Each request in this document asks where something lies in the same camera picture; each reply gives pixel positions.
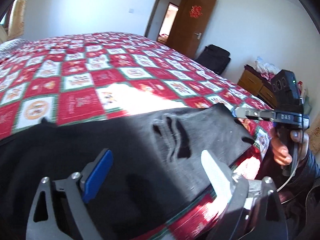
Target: human hand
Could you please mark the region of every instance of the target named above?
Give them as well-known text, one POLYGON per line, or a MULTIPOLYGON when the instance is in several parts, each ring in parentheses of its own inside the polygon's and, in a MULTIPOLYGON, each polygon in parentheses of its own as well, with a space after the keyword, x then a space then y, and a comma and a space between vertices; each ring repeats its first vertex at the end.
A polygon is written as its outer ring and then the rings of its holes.
MULTIPOLYGON (((289 165, 292 162, 292 157, 289 154, 288 148, 284 145, 278 135, 276 134, 276 130, 274 128, 271 129, 271 146, 272 152, 274 154, 274 160, 280 165, 289 165)), ((291 131, 290 137, 292 141, 297 142, 298 146, 298 154, 301 152, 299 160, 303 160, 308 152, 309 145, 309 135, 307 133, 303 134, 303 144, 302 144, 302 130, 291 131)))

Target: drawer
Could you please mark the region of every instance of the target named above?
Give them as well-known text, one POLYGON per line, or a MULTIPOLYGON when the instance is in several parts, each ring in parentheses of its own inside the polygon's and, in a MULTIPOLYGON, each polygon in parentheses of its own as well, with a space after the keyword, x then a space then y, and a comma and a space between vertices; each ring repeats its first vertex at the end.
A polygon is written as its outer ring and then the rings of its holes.
POLYGON ((244 70, 240 80, 238 81, 238 86, 256 96, 263 84, 260 78, 253 75, 250 71, 244 70))
POLYGON ((277 100, 275 95, 267 89, 265 86, 263 86, 259 92, 259 95, 265 99, 271 106, 274 108, 277 106, 277 100))

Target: brown door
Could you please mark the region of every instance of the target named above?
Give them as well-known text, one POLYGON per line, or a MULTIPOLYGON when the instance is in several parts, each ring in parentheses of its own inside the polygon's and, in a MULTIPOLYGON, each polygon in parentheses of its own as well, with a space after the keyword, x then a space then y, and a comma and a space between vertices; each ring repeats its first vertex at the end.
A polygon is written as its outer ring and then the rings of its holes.
POLYGON ((194 58, 216 0, 182 0, 166 45, 194 58))

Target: red and white checkered bedspread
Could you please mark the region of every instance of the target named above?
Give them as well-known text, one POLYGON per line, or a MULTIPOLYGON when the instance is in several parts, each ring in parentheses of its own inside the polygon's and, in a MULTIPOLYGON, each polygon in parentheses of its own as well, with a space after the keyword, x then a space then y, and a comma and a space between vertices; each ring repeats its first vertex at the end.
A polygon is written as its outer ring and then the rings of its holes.
MULTIPOLYGON (((128 33, 68 35, 29 42, 0 61, 0 139, 46 117, 58 125, 176 107, 224 103, 269 107, 173 49, 128 33)), ((256 139, 238 171, 253 179, 271 123, 241 120, 256 139)), ((176 217, 139 237, 196 237, 217 214, 212 189, 176 217)))

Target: black bag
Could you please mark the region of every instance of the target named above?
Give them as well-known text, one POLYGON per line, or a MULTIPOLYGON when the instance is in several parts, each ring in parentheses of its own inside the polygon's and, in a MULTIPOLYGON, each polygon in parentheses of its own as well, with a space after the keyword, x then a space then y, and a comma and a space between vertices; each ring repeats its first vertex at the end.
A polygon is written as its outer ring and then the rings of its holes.
POLYGON ((230 52, 220 47, 209 45, 195 60, 207 69, 212 70, 217 75, 221 75, 230 62, 230 52))

